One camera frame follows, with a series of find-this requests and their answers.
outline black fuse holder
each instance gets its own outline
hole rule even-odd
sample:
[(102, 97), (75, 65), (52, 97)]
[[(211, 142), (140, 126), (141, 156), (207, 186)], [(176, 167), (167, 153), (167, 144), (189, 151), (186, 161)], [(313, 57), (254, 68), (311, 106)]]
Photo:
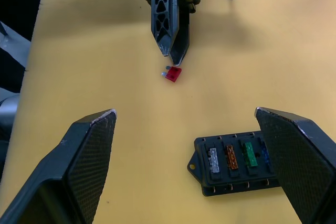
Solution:
[(278, 187), (261, 131), (199, 137), (187, 169), (204, 196)]

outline yellow table surface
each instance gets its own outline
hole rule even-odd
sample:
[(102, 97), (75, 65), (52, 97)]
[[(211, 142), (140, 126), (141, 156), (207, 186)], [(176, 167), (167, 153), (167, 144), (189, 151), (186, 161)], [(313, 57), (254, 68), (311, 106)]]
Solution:
[(178, 81), (145, 0), (41, 0), (0, 189), (5, 211), (70, 124), (118, 113), (94, 223), (300, 223), (281, 188), (204, 197), (196, 137), (258, 130), (265, 106), (336, 139), (336, 0), (202, 0)]

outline green fuse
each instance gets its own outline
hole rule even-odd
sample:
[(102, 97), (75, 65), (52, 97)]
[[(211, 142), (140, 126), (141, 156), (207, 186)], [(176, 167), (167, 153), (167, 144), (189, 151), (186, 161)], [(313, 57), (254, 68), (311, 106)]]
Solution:
[(248, 167), (258, 166), (256, 157), (254, 156), (254, 151), (252, 144), (250, 142), (244, 144), (244, 157)]

